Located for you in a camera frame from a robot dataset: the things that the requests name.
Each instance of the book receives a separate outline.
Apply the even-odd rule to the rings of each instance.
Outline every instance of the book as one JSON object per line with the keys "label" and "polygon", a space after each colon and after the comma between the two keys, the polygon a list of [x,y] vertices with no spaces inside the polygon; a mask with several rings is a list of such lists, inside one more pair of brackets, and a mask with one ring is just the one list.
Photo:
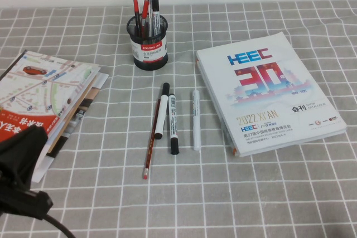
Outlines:
{"label": "book", "polygon": [[56,136],[98,71],[96,64],[24,51],[0,77],[0,142],[33,124],[44,127],[49,139]]}
{"label": "book", "polygon": [[63,123],[58,135],[54,139],[47,141],[45,145],[49,147],[49,149],[47,149],[47,155],[33,172],[33,182],[39,183],[43,178],[52,162],[64,146],[65,142],[68,140],[69,136],[73,133],[74,129],[83,118],[85,112],[90,107],[90,104],[99,93],[108,76],[108,74],[102,74],[100,72],[97,74],[90,90],[86,91],[77,104],[72,108],[71,113],[67,116],[68,119]]}
{"label": "book", "polygon": [[281,32],[197,52],[224,133],[239,156],[346,131]]}

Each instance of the pen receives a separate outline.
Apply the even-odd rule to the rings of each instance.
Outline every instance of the pen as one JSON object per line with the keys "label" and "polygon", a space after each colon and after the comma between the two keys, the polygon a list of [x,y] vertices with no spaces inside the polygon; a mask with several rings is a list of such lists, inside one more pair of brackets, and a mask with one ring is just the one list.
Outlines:
{"label": "pen", "polygon": [[141,13],[141,37],[143,38],[145,38],[145,23],[146,23],[148,8],[149,8],[149,0],[145,0],[143,12]]}
{"label": "pen", "polygon": [[163,125],[165,123],[166,110],[167,110],[167,101],[168,101],[168,92],[170,91],[170,84],[163,83],[160,108],[158,110],[157,124],[155,129],[155,138],[161,139],[163,134]]}
{"label": "pen", "polygon": [[136,33],[138,36],[141,36],[138,0],[134,0],[134,13],[135,13]]}
{"label": "pen", "polygon": [[200,119],[200,92],[192,92],[194,114],[194,150],[201,149],[201,119]]}
{"label": "pen", "polygon": [[153,31],[154,36],[161,33],[160,29],[160,12],[158,7],[158,0],[152,0],[152,21],[153,21]]}
{"label": "pen", "polygon": [[168,113],[170,115],[171,154],[175,155],[179,153],[179,137],[177,136],[176,97],[174,94],[168,96]]}
{"label": "pen", "polygon": [[149,1],[149,37],[152,37],[152,1]]}
{"label": "pen", "polygon": [[152,155],[152,148],[154,146],[155,127],[156,127],[156,123],[157,123],[157,116],[158,116],[158,108],[159,108],[159,106],[160,106],[160,99],[158,99],[157,102],[156,102],[155,117],[154,117],[154,122],[152,124],[150,141],[149,141],[149,148],[148,148],[147,155],[146,155],[146,164],[145,164],[144,175],[143,175],[144,179],[147,179],[148,174],[149,174],[150,160],[151,160],[151,155]]}

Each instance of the pencil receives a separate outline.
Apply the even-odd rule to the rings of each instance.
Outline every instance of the pencil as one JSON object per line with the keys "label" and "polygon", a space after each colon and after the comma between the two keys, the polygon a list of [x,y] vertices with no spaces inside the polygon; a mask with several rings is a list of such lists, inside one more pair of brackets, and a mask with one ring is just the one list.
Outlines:
{"label": "pencil", "polygon": [[154,146],[155,129],[156,129],[156,122],[157,122],[159,107],[160,107],[160,99],[158,99],[157,103],[156,103],[155,117],[154,117],[154,122],[152,124],[151,135],[150,135],[150,140],[149,140],[149,148],[147,150],[147,155],[146,155],[146,164],[145,164],[144,174],[143,174],[144,179],[147,179],[147,177],[149,175],[150,160],[151,160],[151,155],[152,155],[152,147]]}

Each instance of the white marker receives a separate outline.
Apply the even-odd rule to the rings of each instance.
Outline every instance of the white marker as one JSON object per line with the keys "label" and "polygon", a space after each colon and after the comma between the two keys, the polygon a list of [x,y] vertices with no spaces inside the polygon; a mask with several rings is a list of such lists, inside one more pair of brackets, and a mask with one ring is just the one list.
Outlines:
{"label": "white marker", "polygon": [[194,114],[194,150],[201,149],[201,119],[200,119],[200,92],[192,92],[193,114]]}
{"label": "white marker", "polygon": [[155,128],[155,138],[156,139],[162,138],[163,125],[165,124],[168,92],[169,91],[170,91],[170,84],[163,83],[160,107],[158,108],[157,123],[156,123],[156,128]]}
{"label": "white marker", "polygon": [[177,136],[176,97],[174,94],[168,96],[168,113],[170,115],[171,154],[176,155],[179,153],[179,136]]}

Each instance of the map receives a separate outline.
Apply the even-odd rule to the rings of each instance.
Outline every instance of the map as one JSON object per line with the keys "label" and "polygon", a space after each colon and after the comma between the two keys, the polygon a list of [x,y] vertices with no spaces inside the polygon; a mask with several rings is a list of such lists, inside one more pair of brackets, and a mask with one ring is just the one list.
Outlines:
{"label": "map", "polygon": [[0,142],[31,125],[49,134],[96,67],[27,51],[0,80]]}

